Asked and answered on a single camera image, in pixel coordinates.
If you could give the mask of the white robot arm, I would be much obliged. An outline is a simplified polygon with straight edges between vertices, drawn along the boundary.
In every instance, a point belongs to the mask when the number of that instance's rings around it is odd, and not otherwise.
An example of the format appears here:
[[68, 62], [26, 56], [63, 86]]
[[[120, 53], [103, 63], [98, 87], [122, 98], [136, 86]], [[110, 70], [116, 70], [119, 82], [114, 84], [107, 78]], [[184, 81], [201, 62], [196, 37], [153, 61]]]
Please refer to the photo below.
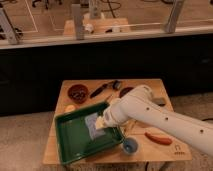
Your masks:
[[158, 106], [147, 85], [139, 85], [122, 98], [113, 99], [97, 118], [95, 128], [120, 126], [130, 119], [157, 127], [213, 157], [213, 125]]

